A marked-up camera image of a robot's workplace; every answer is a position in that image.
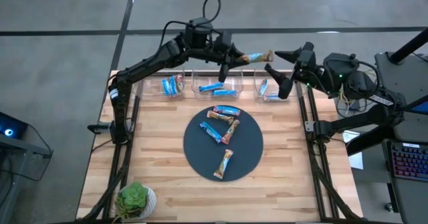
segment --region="butcher block tabletop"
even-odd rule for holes
[[[150,78],[155,83],[166,76]],[[149,98],[150,90],[143,84],[127,183],[138,181],[153,189],[157,206],[149,218],[141,221],[319,221],[295,87],[284,102],[260,102],[255,100],[254,83],[262,79],[244,76],[242,80],[243,90],[239,99],[234,101],[196,99],[191,87],[193,79],[188,76],[185,78],[183,99],[177,101]],[[306,86],[302,87],[306,109],[310,111],[307,89]],[[314,95],[320,120],[335,120],[334,101],[316,90]],[[130,100],[129,116],[133,103]],[[236,181],[224,183],[199,176],[188,164],[183,151],[183,137],[191,118],[201,110],[218,104],[245,110],[253,116],[263,134],[263,154],[256,168]],[[107,97],[100,121],[112,120],[113,109]],[[99,134],[94,147],[110,139],[109,134]],[[326,152],[335,189],[345,203],[362,217],[345,145],[332,140],[327,144]],[[113,153],[114,145],[111,142],[92,153],[76,218],[89,213],[106,190]],[[327,216],[331,217],[328,197],[323,187],[322,190]],[[114,216],[114,204],[110,214]]]

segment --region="rgb keyboard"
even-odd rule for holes
[[[428,181],[428,148],[392,144],[391,154],[396,177]]]

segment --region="green plant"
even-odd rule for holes
[[[128,219],[139,216],[147,204],[147,188],[139,182],[124,187],[119,191],[114,204],[116,205],[116,214],[118,218]]]

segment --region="dark gray circular mat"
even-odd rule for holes
[[[213,110],[213,106],[200,111],[186,128],[184,151],[187,161],[198,174],[212,181],[234,181],[244,177],[257,166],[263,152],[263,136],[257,122],[240,109],[241,114],[238,117],[233,116],[240,123],[229,145],[222,142],[217,144],[199,124],[208,123],[221,136],[224,136],[230,125],[223,120],[208,118],[208,110]],[[229,159],[223,179],[219,179],[213,174],[219,168],[226,149],[232,150],[233,155]]]

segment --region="clear plastic bin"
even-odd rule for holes
[[[192,91],[198,100],[238,100],[243,89],[243,72],[242,70],[230,70],[223,87],[219,90],[235,90],[233,96],[215,96],[212,91],[200,92],[199,86],[206,86],[219,81],[218,71],[213,76],[207,71],[192,71]]]
[[[184,93],[178,92],[175,95],[167,96],[162,80],[167,80],[173,75],[182,75],[183,77],[183,89],[185,87],[185,71],[183,70],[165,70],[159,71],[142,80],[142,91],[140,92],[140,98],[143,101],[179,101],[183,100]]]
[[[284,70],[284,73],[287,76],[291,76],[290,70]],[[267,80],[267,88],[264,94],[260,93],[260,87],[263,84],[263,81]],[[274,98],[274,96],[278,96],[278,90],[280,87],[275,82],[275,80],[264,70],[254,70],[254,99],[257,102],[263,103],[275,103],[275,102],[286,102],[289,98],[296,97],[296,84],[293,85],[292,91],[290,95],[285,100],[281,100],[279,98]]]

